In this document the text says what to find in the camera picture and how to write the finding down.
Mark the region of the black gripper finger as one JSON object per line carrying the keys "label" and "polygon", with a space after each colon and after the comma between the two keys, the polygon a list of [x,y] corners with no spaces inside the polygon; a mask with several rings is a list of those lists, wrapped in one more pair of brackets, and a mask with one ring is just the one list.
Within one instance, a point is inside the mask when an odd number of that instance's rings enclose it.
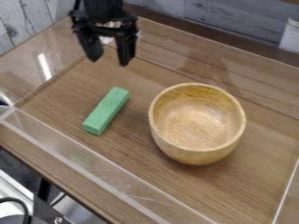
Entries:
{"label": "black gripper finger", "polygon": [[115,40],[119,65],[125,67],[136,56],[137,30],[121,31]]}
{"label": "black gripper finger", "polygon": [[98,36],[88,28],[74,30],[82,51],[92,62],[102,56],[104,49]]}

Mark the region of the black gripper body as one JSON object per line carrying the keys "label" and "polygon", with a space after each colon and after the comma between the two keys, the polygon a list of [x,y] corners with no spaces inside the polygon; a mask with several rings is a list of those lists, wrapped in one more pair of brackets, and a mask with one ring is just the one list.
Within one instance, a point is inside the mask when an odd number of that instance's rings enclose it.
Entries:
{"label": "black gripper body", "polygon": [[72,30],[84,39],[98,36],[97,27],[137,39],[137,16],[124,10],[123,0],[74,0],[69,17]]}

